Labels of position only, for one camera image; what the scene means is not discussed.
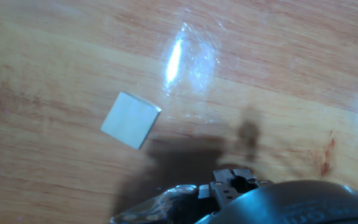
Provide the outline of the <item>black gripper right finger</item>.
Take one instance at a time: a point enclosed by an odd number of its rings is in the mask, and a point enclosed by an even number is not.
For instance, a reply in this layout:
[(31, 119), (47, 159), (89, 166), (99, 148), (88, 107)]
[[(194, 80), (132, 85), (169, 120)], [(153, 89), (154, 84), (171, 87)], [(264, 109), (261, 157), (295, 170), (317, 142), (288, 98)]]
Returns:
[(249, 169), (233, 169), (232, 187), (237, 192), (249, 192), (254, 189), (272, 185), (270, 180), (262, 180), (256, 178)]

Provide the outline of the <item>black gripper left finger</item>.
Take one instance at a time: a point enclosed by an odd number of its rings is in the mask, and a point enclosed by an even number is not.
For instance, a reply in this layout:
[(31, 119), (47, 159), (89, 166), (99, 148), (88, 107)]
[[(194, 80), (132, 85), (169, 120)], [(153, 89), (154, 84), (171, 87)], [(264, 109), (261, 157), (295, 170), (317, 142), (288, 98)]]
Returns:
[(198, 188), (198, 211), (205, 215), (218, 213), (239, 196), (231, 186), (234, 174), (229, 169), (215, 170), (213, 177), (212, 182)]

